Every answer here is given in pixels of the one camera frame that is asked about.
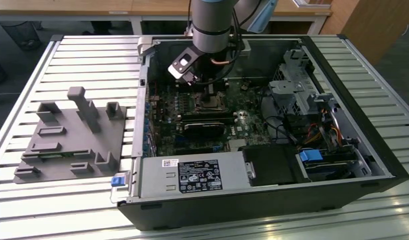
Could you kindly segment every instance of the black cable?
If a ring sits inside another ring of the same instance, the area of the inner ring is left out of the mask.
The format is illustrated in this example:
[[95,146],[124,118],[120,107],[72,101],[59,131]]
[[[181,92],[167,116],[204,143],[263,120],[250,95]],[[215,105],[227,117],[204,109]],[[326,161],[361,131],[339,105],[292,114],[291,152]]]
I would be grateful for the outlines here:
[[207,82],[196,82],[195,85],[207,86],[210,84],[214,84],[216,81],[222,80],[230,74],[232,68],[234,68],[234,64],[230,65],[230,68],[227,69],[227,71],[216,79],[207,81]]
[[242,25],[246,23],[246,21],[250,20],[250,18],[252,17],[252,15],[256,13],[256,10],[260,6],[262,0],[259,0],[255,9],[252,10],[251,14],[248,15],[248,17],[246,17],[246,19],[242,21],[242,23],[239,24],[239,27],[242,27]]
[[238,16],[236,16],[236,11],[232,9],[232,18],[234,18],[234,31],[236,35],[236,49],[235,49],[235,56],[231,59],[231,64],[236,61],[240,52],[242,52],[242,34],[240,34],[240,29],[239,29],[239,23],[238,23]]
[[236,35],[236,50],[235,50],[235,56],[234,56],[232,60],[230,61],[231,62],[230,63],[230,68],[216,79],[214,79],[211,81],[207,81],[207,82],[196,82],[195,83],[196,85],[207,86],[210,84],[214,84],[215,82],[220,81],[230,74],[230,72],[234,69],[234,64],[232,63],[236,61],[236,59],[240,55],[240,51],[242,51],[242,48],[240,48],[242,36],[240,36],[240,33],[239,33],[239,25],[238,25],[238,17],[236,17],[235,9],[232,10],[232,18],[234,18],[234,31],[235,31],[235,35]]
[[190,6],[188,6],[188,23],[187,23],[187,27],[188,27],[188,29],[187,30],[190,30],[190,28],[191,28],[191,2],[192,2],[192,0],[190,0]]

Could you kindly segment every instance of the floor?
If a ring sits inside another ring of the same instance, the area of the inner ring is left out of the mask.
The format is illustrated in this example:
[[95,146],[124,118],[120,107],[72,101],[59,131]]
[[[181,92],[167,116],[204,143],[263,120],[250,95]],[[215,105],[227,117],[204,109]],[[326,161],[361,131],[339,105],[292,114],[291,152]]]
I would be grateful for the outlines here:
[[[84,22],[42,22],[42,30],[37,31],[42,45],[32,51],[21,51],[0,26],[0,64],[8,73],[8,79],[0,84],[0,127],[4,124],[17,94],[28,81],[34,65],[44,52],[47,43],[53,34],[81,35],[91,31],[91,23]],[[113,22],[111,33],[115,35],[132,34],[128,22]],[[394,90],[409,104],[409,30],[399,37],[397,43],[386,53],[377,70],[391,84]]]

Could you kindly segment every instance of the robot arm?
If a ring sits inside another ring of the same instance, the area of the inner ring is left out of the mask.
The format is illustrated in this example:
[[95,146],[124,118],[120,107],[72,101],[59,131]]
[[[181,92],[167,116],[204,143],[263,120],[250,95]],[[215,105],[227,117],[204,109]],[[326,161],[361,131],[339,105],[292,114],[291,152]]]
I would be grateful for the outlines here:
[[192,0],[194,46],[184,50],[168,68],[176,79],[187,73],[188,80],[196,78],[190,72],[192,64],[204,59],[204,55],[215,55],[227,48],[234,9],[239,27],[260,33],[271,19],[276,2],[278,0]]

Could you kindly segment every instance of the motherboard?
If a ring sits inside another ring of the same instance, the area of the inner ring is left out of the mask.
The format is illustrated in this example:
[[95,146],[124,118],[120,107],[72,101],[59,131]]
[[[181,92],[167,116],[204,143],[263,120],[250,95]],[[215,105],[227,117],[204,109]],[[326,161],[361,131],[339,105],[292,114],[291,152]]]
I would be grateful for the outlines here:
[[151,91],[156,156],[235,152],[271,142],[258,107],[259,86],[227,80],[223,91],[203,93],[167,85]]

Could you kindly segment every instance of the green circuit board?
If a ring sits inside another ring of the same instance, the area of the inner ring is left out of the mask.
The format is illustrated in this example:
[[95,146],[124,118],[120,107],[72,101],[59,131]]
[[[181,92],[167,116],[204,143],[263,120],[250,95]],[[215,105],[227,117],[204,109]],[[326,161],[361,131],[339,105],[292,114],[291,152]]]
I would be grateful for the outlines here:
[[[268,144],[271,138],[260,118],[256,107],[259,94],[255,88],[247,88],[243,80],[230,80],[224,92],[218,92],[214,108],[198,106],[200,93],[177,93],[176,89],[167,87],[160,95],[163,107],[156,111],[155,126],[159,138],[156,144],[157,156],[173,156],[195,153],[230,152],[230,140],[243,139],[246,145]],[[235,122],[227,124],[223,135],[212,139],[187,140],[183,136],[181,122],[176,119],[179,114],[196,114],[203,111],[234,113]]]

